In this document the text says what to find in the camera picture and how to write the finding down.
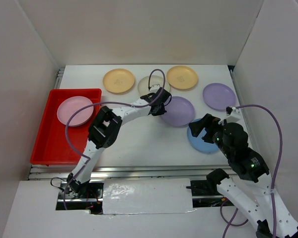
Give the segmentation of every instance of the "plate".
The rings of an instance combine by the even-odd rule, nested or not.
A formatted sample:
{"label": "plate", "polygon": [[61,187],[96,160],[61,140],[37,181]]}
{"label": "plate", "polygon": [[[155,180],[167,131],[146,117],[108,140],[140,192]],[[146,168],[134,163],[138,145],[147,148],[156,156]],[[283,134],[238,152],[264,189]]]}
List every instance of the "plate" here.
{"label": "plate", "polygon": [[206,131],[205,131],[205,129],[203,129],[198,137],[193,137],[191,134],[190,128],[188,127],[188,129],[187,129],[188,141],[194,149],[196,149],[200,152],[203,152],[203,153],[208,153],[208,154],[217,152],[219,150],[219,148],[216,146],[216,144],[210,144],[210,143],[204,142],[202,140],[202,137],[205,134],[206,134]]}
{"label": "plate", "polygon": [[[144,77],[142,80],[140,80],[140,82],[138,83],[138,92],[140,94],[140,96],[146,95],[149,93],[148,90],[148,81],[149,81],[149,76]],[[153,86],[155,84],[159,84],[160,87],[162,87],[163,85],[163,78],[160,76],[151,76],[150,79],[150,86]],[[170,84],[166,81],[165,85],[164,85],[164,89],[168,92],[170,92]]]}
{"label": "plate", "polygon": [[224,111],[235,105],[236,95],[225,84],[211,83],[203,89],[203,100],[210,108]]}
{"label": "plate", "polygon": [[165,110],[167,112],[161,118],[172,126],[187,125],[195,116],[192,103],[182,97],[172,97],[171,102],[165,106]]}
{"label": "plate", "polygon": [[169,69],[167,80],[176,89],[190,89],[198,82],[197,73],[190,67],[179,65]]}
{"label": "plate", "polygon": [[[92,104],[92,101],[86,97],[75,96],[67,98],[62,102],[58,108],[57,116],[59,121],[66,125],[70,117],[77,112],[77,110]],[[86,108],[85,110],[78,113],[70,122],[69,126],[79,126],[87,122],[93,114],[94,107]]]}
{"label": "plate", "polygon": [[108,71],[103,78],[105,89],[111,93],[124,93],[131,89],[134,83],[134,75],[123,68]]}

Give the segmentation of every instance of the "plastic tray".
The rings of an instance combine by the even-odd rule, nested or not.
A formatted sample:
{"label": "plastic tray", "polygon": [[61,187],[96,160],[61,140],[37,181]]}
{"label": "plastic tray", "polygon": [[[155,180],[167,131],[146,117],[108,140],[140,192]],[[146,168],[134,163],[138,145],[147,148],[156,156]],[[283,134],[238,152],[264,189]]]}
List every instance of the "plastic tray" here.
{"label": "plastic tray", "polygon": [[[84,96],[93,103],[98,103],[101,99],[101,90],[53,89],[50,92],[30,160],[33,165],[71,165],[79,161],[80,155],[68,145],[65,138],[65,125],[60,123],[56,115],[59,105],[73,96]],[[88,127],[98,110],[99,106],[94,107],[92,117],[85,124],[69,127],[71,142],[79,151],[84,151]]]}

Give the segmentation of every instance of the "pink plate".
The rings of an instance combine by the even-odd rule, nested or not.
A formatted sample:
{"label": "pink plate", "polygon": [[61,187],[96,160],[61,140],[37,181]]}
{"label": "pink plate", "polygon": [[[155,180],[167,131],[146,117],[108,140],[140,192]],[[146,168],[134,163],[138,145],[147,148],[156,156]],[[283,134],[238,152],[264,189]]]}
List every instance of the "pink plate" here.
{"label": "pink plate", "polygon": [[[66,125],[69,121],[70,117],[79,109],[92,104],[91,100],[82,97],[75,96],[71,98],[67,98],[64,102],[62,102],[58,108],[57,116],[59,121]],[[72,120],[69,126],[79,126],[87,122],[91,115],[93,114],[94,107],[89,107],[78,113]]]}

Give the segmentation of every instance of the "yellow plate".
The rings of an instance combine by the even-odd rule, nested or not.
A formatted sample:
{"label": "yellow plate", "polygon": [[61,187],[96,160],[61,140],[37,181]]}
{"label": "yellow plate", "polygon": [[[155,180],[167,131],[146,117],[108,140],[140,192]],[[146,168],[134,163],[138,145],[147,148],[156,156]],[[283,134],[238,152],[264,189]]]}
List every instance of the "yellow plate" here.
{"label": "yellow plate", "polygon": [[197,84],[198,79],[199,77],[193,69],[183,65],[172,67],[167,73],[169,84],[182,90],[192,88]]}
{"label": "yellow plate", "polygon": [[107,91],[112,93],[124,93],[131,89],[134,83],[134,75],[123,68],[108,71],[103,77],[104,87]]}

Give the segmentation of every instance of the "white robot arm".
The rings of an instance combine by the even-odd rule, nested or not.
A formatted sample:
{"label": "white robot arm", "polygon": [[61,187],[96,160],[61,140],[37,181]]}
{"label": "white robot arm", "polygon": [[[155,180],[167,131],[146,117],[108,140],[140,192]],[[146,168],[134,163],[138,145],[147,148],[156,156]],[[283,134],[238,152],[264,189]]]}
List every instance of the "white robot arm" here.
{"label": "white robot arm", "polygon": [[[159,94],[159,98],[153,104],[142,107],[151,103]],[[171,94],[159,85],[154,85],[150,88],[150,93],[141,96],[132,103],[132,107],[102,107],[88,129],[89,135],[83,154],[89,158],[82,156],[67,178],[73,192],[78,196],[86,192],[90,175],[101,153],[115,142],[121,126],[139,117],[164,114],[164,103],[170,100],[170,96]]]}
{"label": "white robot arm", "polygon": [[273,205],[276,204],[276,235],[279,238],[298,238],[298,222],[292,217],[277,190],[271,191],[272,177],[260,154],[248,147],[248,135],[236,122],[241,112],[236,108],[226,109],[228,116],[223,120],[206,114],[201,120],[189,124],[192,135],[197,137],[205,128],[202,138],[215,143],[226,156],[228,164],[250,188],[258,204],[242,192],[232,179],[221,169],[207,176],[210,187],[227,197],[251,222],[258,238],[271,238],[273,233]]}

